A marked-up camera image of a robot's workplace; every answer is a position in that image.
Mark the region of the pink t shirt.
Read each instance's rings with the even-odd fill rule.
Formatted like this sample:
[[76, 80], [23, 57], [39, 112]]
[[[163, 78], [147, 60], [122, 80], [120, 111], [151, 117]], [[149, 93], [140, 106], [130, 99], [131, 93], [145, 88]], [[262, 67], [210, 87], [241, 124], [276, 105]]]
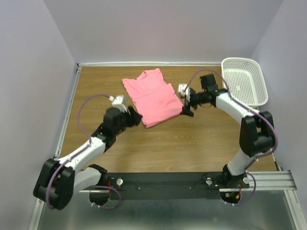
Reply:
[[159, 68], [145, 70], [134, 79], [123, 79], [123, 86], [135, 105], [146, 128], [176, 117], [182, 102], [170, 83], [166, 83]]

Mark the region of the white perforated plastic basket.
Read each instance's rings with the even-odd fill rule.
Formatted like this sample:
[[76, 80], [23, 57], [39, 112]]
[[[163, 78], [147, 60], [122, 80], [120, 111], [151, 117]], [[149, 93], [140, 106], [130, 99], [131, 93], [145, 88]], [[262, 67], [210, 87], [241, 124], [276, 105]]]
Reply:
[[269, 99], [264, 76], [258, 62], [243, 57], [228, 57], [221, 62], [223, 87], [246, 105], [256, 108]]

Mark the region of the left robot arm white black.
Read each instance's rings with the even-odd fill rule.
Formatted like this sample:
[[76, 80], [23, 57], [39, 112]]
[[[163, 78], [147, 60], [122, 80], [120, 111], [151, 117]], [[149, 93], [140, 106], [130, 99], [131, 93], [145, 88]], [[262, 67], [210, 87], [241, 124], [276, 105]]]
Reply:
[[102, 189], [106, 185], [105, 169], [97, 165], [85, 168], [85, 165], [104, 154], [115, 143], [117, 135], [128, 127], [138, 126], [141, 119], [142, 115], [132, 106], [125, 111], [108, 108], [103, 122], [83, 145], [63, 158], [44, 162], [33, 196], [51, 209], [62, 210], [74, 193], [90, 186]]

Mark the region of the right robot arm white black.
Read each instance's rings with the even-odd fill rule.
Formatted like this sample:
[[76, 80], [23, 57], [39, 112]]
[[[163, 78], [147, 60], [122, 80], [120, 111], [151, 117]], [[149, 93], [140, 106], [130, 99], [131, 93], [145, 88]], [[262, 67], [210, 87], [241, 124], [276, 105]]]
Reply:
[[179, 84], [178, 94], [184, 99], [181, 114], [194, 116], [191, 108], [210, 104], [230, 115], [240, 124], [239, 151], [223, 167], [219, 178], [227, 188], [233, 187], [244, 177], [247, 169], [260, 157], [270, 154], [277, 145], [273, 118], [269, 112], [253, 110], [230, 95], [229, 90], [219, 88], [212, 74], [202, 76], [202, 92], [196, 93], [188, 84]]

